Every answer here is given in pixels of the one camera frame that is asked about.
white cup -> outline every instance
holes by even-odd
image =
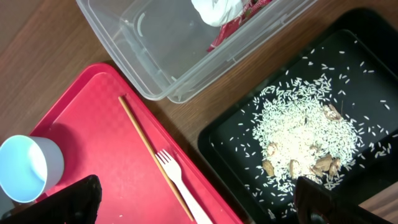
[[[0,147],[0,186],[16,202],[28,203],[58,183],[63,156],[51,140],[16,135]]]

wooden table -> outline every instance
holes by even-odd
[[[374,9],[398,29],[395,0],[318,0],[188,103],[143,100],[217,189],[231,198],[197,153],[199,132],[343,13],[356,7]],[[28,134],[87,65],[112,63],[73,0],[0,1],[0,31],[0,141],[13,134]],[[398,223],[398,184],[362,206]]]

chopstick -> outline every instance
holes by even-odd
[[[149,143],[148,139],[146,138],[144,132],[142,131],[141,127],[139,126],[137,120],[135,119],[134,115],[132,114],[130,108],[128,107],[126,101],[124,100],[124,98],[122,96],[119,96],[119,101],[120,104],[122,104],[126,114],[129,116],[131,123],[134,125],[134,127],[136,128],[138,135],[141,137],[142,141],[144,142],[145,146],[147,147],[149,154],[152,156],[153,160],[155,161],[157,167],[159,168],[160,172],[162,173],[164,179],[166,180],[166,182],[169,184],[170,188],[172,189],[175,197],[178,199],[178,201],[180,202],[182,208],[185,210],[185,212],[187,213],[189,219],[191,219],[191,222],[194,221],[193,216],[191,214],[191,211],[189,210],[189,208],[187,207],[187,204],[184,202],[183,198],[180,195],[180,192],[178,191],[178,189],[176,188],[176,186],[173,184],[173,182],[169,179],[169,177],[167,176],[167,174],[164,172],[161,164],[159,163],[159,161],[156,159],[155,157],[155,152],[154,149],[152,148],[151,144]]]

red tray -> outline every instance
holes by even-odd
[[[57,143],[65,160],[52,195],[90,175],[103,189],[96,223],[192,223],[119,103],[124,95],[156,150],[166,149],[214,223],[241,223],[232,209],[109,65],[86,68],[31,132]]]

white plastic fork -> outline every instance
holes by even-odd
[[[167,176],[172,180],[180,191],[182,197],[191,210],[193,217],[198,224],[208,224],[212,223],[205,211],[201,208],[195,198],[192,196],[191,192],[187,189],[187,186],[182,181],[181,167],[177,161],[170,156],[166,150],[161,150],[156,154],[156,159],[162,165]]]

